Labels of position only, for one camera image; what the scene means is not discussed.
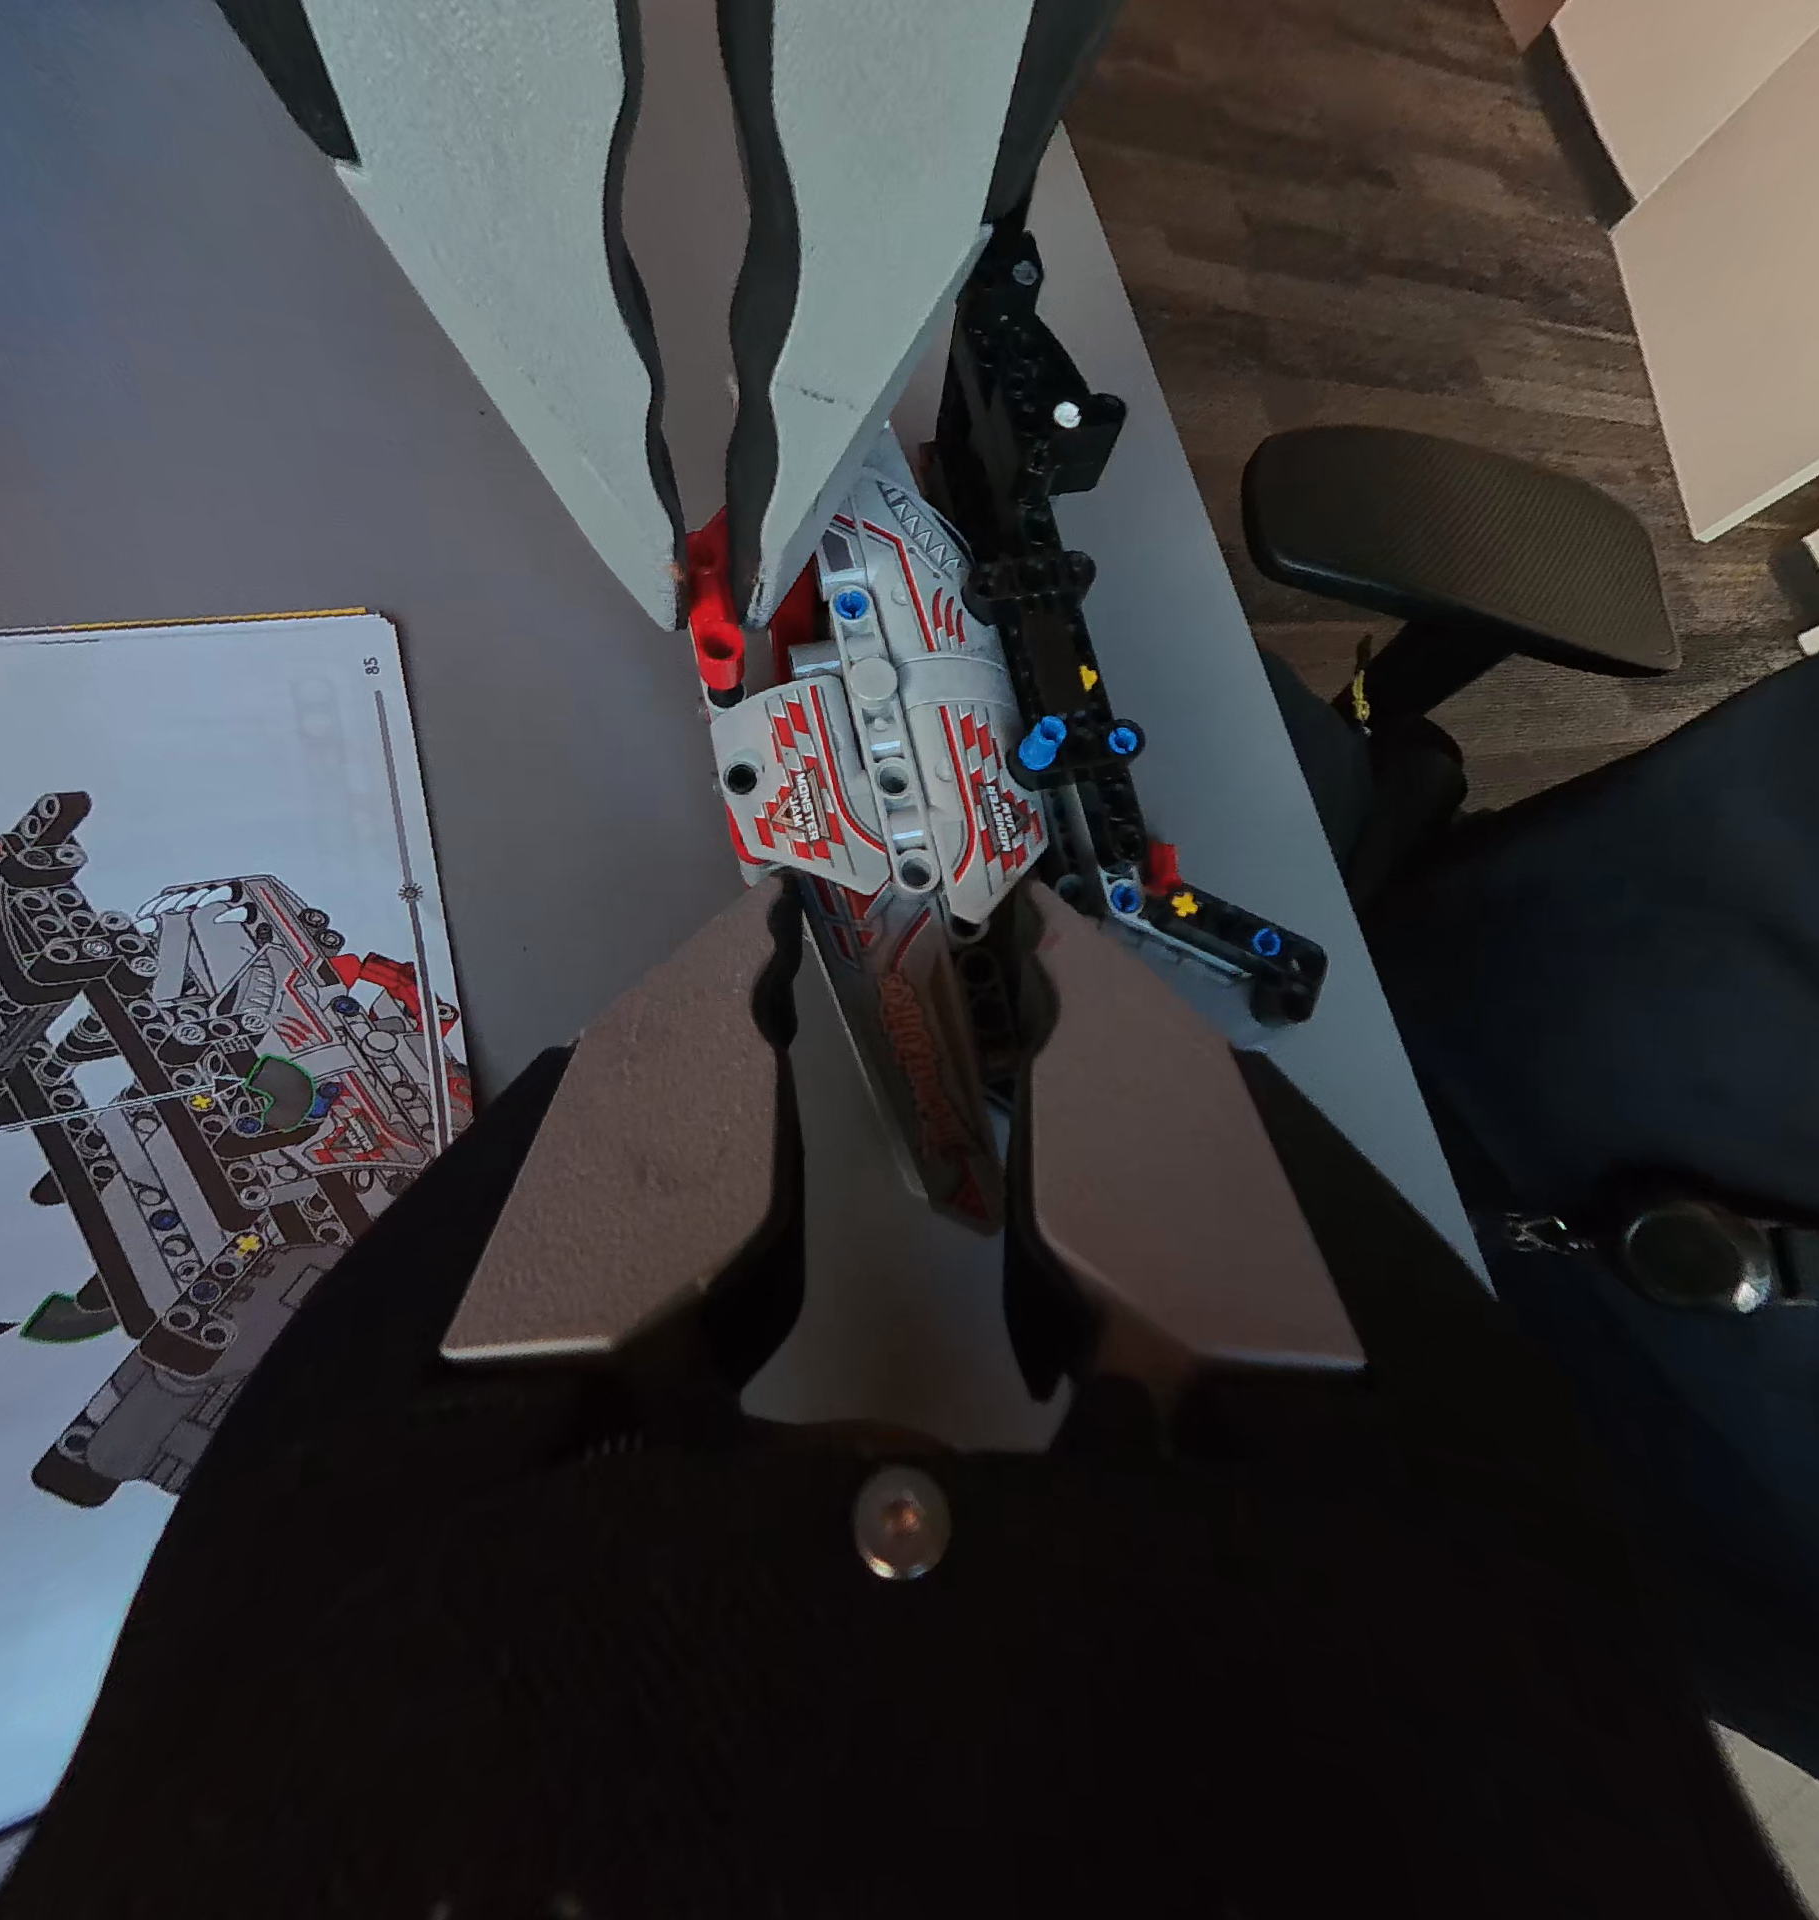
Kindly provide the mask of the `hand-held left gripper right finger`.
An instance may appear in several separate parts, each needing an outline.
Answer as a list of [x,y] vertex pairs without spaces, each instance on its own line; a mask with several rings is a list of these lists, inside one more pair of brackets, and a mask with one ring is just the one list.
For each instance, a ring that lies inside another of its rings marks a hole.
[[1226,1035],[1040,881],[1014,902],[1004,1310],[1032,1398],[1352,1379],[1366,1354]]

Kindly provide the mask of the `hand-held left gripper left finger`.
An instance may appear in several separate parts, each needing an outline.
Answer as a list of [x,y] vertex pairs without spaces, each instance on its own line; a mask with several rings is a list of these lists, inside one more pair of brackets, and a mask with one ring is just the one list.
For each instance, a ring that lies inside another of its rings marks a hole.
[[802,931],[794,881],[760,879],[582,1030],[446,1359],[738,1395],[778,1354],[806,1289]]

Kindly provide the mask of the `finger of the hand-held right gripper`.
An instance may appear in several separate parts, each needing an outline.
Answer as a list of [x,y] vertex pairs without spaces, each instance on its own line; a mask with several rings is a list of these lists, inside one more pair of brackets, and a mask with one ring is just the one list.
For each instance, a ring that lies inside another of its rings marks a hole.
[[750,207],[730,583],[774,620],[984,244],[1028,1],[726,1]]
[[686,620],[664,371],[624,229],[632,1],[310,1],[344,179],[642,612]]

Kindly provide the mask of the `small red lego connector piece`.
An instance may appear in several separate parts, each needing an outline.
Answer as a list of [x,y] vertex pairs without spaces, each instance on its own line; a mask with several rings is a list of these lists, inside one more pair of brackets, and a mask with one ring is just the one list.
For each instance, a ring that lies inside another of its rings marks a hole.
[[738,615],[730,562],[730,510],[720,506],[686,538],[686,629],[710,714],[776,684],[772,638]]

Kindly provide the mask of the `grey red lego truck model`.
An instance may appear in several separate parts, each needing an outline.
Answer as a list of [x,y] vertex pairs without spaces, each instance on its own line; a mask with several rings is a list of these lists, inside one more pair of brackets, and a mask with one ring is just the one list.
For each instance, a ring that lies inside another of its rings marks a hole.
[[744,877],[798,876],[826,979],[908,1186],[994,1236],[992,1112],[1018,1077],[1010,906],[1042,879],[1150,958],[1246,992],[1264,1026],[1316,1010],[1308,936],[1182,874],[1132,768],[1054,502],[1102,480],[1128,417],[1042,321],[1022,216],[956,308],[926,484],[884,425],[778,607],[776,684],[710,714]]

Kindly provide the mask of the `lego instruction booklet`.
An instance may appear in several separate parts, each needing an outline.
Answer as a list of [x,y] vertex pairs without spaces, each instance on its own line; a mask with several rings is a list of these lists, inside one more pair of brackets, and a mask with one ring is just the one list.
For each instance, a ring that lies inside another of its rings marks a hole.
[[394,625],[0,634],[0,1836],[224,1414],[470,1115]]

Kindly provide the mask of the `black badge reel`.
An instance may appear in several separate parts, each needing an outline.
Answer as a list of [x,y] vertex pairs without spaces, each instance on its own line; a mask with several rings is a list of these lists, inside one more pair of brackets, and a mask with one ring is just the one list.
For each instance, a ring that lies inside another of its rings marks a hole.
[[1600,1211],[1506,1211],[1520,1253],[1584,1257],[1644,1302],[1676,1311],[1752,1315],[1786,1300],[1772,1238],[1722,1203],[1682,1194]]

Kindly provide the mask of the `person's dark navy clothing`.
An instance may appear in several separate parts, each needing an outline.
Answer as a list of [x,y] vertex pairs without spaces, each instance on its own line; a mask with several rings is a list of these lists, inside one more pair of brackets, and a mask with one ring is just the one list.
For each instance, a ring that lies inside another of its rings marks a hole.
[[[1462,810],[1460,761],[1416,722],[1370,789],[1310,794],[1498,1296],[1580,1395],[1712,1717],[1819,1780],[1819,652],[1506,808]],[[1784,1304],[1660,1308],[1502,1238],[1658,1194],[1762,1225]]]

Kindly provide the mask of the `white cabinet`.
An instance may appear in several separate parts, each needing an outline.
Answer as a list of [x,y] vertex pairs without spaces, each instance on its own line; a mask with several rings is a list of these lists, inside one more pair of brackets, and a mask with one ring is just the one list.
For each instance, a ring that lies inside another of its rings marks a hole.
[[1819,25],[1616,227],[1696,539],[1819,475]]
[[1819,1],[1498,1],[1556,144],[1614,227],[1819,30]]

